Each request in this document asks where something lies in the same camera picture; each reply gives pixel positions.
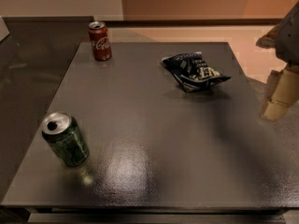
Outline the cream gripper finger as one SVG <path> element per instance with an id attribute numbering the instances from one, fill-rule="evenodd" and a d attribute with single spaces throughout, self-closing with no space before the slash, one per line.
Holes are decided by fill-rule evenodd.
<path id="1" fill-rule="evenodd" d="M 299 100 L 299 66 L 288 64 L 281 71 L 272 70 L 265 86 L 261 116 L 282 119 Z"/>
<path id="2" fill-rule="evenodd" d="M 274 49 L 276 47 L 277 36 L 278 26 L 275 26 L 257 40 L 256 46 L 263 49 Z"/>

